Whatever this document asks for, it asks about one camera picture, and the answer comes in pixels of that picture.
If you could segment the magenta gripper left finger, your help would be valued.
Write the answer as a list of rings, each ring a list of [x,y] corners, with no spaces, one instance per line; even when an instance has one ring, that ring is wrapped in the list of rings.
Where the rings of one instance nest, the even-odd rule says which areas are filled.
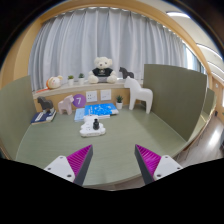
[[[58,156],[44,170],[76,185],[82,186],[93,156],[93,146],[88,145],[69,156]]]

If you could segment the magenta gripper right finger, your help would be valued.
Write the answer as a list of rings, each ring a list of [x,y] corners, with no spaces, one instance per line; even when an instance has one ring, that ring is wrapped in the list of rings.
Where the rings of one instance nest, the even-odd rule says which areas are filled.
[[[145,184],[150,184],[182,169],[169,155],[160,156],[155,152],[135,145],[135,156]]]

